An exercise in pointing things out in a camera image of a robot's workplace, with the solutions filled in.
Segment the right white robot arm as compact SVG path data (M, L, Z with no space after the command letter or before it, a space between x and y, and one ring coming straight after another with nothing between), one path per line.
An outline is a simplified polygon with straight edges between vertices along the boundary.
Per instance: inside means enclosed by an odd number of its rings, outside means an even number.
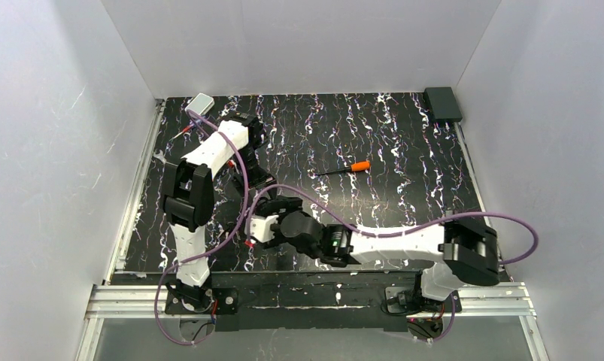
M453 215L431 226L372 228L323 224L302 209L298 197L260 199L250 211L250 240L264 247L290 244L332 267L416 259L432 266L420 273L413 294L442 302L465 285L499 283L496 230L475 217Z

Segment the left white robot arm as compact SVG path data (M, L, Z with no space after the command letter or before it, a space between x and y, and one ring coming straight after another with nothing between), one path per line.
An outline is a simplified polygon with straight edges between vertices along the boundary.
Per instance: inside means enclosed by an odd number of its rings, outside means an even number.
M214 211L214 179L234 159L239 168L234 182L243 198L251 190L274 184L275 178L256 158L256 150L266 142L258 116L231 112L194 150L177 162L165 164L161 206L178 252L176 280L166 287L172 296L197 311L213 302L205 227Z

